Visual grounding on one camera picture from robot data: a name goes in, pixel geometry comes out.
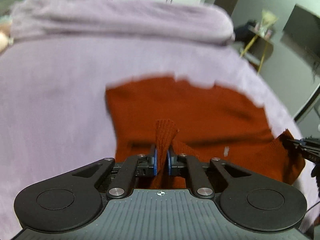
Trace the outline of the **rolled purple duvet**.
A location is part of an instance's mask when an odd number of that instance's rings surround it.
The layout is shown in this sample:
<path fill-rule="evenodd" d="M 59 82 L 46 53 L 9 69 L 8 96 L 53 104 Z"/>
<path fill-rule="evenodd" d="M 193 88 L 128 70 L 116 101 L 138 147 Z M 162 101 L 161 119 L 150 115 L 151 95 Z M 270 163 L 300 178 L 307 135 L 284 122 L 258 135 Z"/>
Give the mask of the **rolled purple duvet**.
<path fill-rule="evenodd" d="M 225 45 L 235 39 L 231 18 L 215 5 L 148 0 L 23 0 L 11 9 L 17 40 L 54 34 L 116 34 Z"/>

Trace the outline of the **yellow-legged wooden side table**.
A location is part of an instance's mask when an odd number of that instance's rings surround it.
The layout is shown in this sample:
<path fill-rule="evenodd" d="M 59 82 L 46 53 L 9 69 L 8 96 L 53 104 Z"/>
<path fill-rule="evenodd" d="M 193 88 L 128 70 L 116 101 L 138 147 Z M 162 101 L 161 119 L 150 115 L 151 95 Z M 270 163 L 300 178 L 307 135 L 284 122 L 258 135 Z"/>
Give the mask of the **yellow-legged wooden side table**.
<path fill-rule="evenodd" d="M 254 22 L 254 25 L 248 24 L 245 29 L 244 46 L 239 50 L 240 57 L 247 59 L 257 73 L 261 71 L 263 64 L 273 52 L 274 45 L 271 37 L 277 20 L 278 16 L 263 9 L 261 20 Z"/>

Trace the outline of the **purple plush bed sheet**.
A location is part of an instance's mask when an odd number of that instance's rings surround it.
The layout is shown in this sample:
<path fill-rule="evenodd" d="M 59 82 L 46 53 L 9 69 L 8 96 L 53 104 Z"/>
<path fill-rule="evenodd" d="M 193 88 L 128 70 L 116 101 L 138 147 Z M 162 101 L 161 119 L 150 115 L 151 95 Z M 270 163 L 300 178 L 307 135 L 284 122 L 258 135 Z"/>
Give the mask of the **purple plush bed sheet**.
<path fill-rule="evenodd" d="M 21 230 L 13 203 L 22 189 L 114 156 L 106 87 L 163 73 L 237 90 L 264 107 L 274 136 L 286 129 L 302 136 L 272 89 L 230 46 L 140 36 L 16 41 L 1 55 L 1 239 Z"/>

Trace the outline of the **red knit button cardigan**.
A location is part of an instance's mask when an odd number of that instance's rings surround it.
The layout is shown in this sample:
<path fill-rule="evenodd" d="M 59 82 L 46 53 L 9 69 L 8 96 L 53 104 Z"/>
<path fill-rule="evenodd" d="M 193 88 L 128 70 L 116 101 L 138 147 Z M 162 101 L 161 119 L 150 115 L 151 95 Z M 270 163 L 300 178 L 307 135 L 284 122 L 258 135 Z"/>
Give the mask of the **red knit button cardigan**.
<path fill-rule="evenodd" d="M 218 157 L 269 178 L 293 184 L 305 160 L 282 144 L 287 129 L 274 137 L 265 111 L 245 95 L 221 86 L 199 88 L 172 76 L 132 81 L 106 90 L 117 137 L 116 161 L 157 149 L 157 175 L 146 189 L 182 189 L 182 178 L 165 171 L 168 149 L 201 162 Z"/>

